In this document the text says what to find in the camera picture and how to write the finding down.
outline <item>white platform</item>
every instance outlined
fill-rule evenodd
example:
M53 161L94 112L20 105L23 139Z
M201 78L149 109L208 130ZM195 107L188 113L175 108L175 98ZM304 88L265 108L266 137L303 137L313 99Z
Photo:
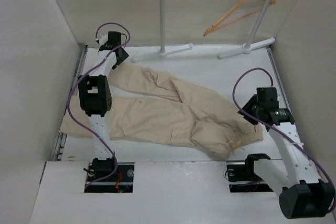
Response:
M157 71L168 71L177 77L216 90L223 97L232 100L232 89L241 74L254 67L262 67L271 73L275 87L281 95L275 72L272 68L266 48L252 51L249 55L239 55L220 60L217 54L232 48L230 45L194 45L189 51L170 55L166 59L155 59L137 63ZM132 56L155 52L158 47L129 47L126 51ZM83 71L89 70L96 61L98 49L89 48ZM253 72L244 78L237 89L237 101L244 105L257 87L268 86L269 79L263 72ZM113 96L138 97L110 86ZM281 107L285 107L284 98L279 97ZM253 145L244 146L232 153L229 160L241 161L250 153L263 152L272 159L281 159L275 143L264 130L265 139ZM210 161L203 152L193 148L171 147L152 143L139 143L126 140L110 141L119 162L135 161ZM67 136L62 161L91 161L94 156L91 138Z
M287 220L274 193L230 193L225 162L137 162L132 194L84 194L88 162L48 162L30 224L335 223Z

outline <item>clothes hanger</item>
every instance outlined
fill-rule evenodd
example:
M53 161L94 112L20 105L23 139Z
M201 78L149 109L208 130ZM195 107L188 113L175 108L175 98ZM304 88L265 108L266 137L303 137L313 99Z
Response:
M248 16L250 16L250 15L252 15L252 14L254 14L254 13L256 13L256 12L258 12L258 11L260 11L260 10L262 9L262 7L261 7L261 8L256 9L256 10L254 10L254 11L248 13L248 14L243 15L242 17L236 18L236 19L232 20L232 21L229 22L229 23L226 23L226 24L223 24L223 25L221 25L221 26L218 26L219 24L221 24L225 19L227 19L228 16L230 16L236 9L238 9L238 8L239 8L243 3L245 3L246 1L248 1L248 0L238 0L237 4L236 4L235 6L233 6L233 7L232 7L232 8L231 8L231 9L230 9L224 16L222 16L217 22L215 22L213 25L211 25L211 27L209 27L209 28L205 31L205 33L204 33L203 36L205 37L205 36L207 36L208 34L214 32L214 31L217 31L217 30L219 30L219 29L221 29L221 28L223 28L223 27L226 27L226 26L228 26L228 25L231 25L232 23L237 22L237 21L239 21L239 20L241 20L241 19L243 19L243 18L246 18L246 17L248 17ZM270 2L270 4L275 4L275 3L276 3L276 0L271 0L271 2Z

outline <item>khaki trousers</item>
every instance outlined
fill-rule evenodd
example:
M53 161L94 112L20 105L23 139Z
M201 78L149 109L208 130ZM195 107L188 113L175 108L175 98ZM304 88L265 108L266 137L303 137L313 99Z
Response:
M170 73L123 63L111 71L108 80L125 91L164 98L114 97L108 112L112 140L132 138L196 147L227 159L234 149L263 139L261 126L244 120L232 102L213 90L180 80ZM90 127L78 97L71 99L70 107L74 116ZM61 131L91 136L70 118L68 112Z

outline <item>white metal pole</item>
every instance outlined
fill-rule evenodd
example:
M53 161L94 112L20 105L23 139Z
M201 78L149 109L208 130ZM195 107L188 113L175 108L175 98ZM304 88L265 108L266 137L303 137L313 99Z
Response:
M259 16L258 16L258 18L257 18L257 21L256 21L256 23L254 24L254 27L253 27L253 29L252 29L252 32L251 32L251 34L250 34L250 36L249 36L249 38L248 38L248 40L247 40L247 42L246 42L246 44L245 44L245 46L244 46L246 49L251 48L251 44L252 44L252 42L253 42L253 39L254 39L254 37L255 37L256 34L257 34L258 28L259 28L259 26L260 26L260 24L261 24L261 22L262 22L262 19L264 18L264 15L265 15L265 13L266 13L266 11L267 11L267 7L269 6L270 2L271 2L271 0L266 0L266 1L265 1L264 6L262 7L262 10L261 10L261 12L259 13Z
M166 53L165 50L165 0L160 0L160 53Z
M160 0L160 54L165 54L165 0Z

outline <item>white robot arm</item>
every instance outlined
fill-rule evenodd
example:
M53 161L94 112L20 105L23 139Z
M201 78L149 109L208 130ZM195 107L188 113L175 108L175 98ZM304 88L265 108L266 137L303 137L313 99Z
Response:
M107 76L129 56L123 48L110 53L112 48L121 44L121 33L110 31L100 37L98 59L94 67L100 65L86 76L78 85L80 106L89 116L91 128L105 143L110 141L108 113L112 106L112 97ZM95 158L105 160L112 157L110 150L94 134Z
M244 180L262 179L278 196L281 211L288 219L323 217L330 212L335 197L334 185L330 178L325 183L319 176L314 164L324 174L325 171L301 147L294 118L288 109L279 108L277 97L275 87L265 87L257 88L257 94L243 108L234 99L239 113L247 121L266 126L287 171L285 174L279 170L266 154L250 154L241 169L246 175Z

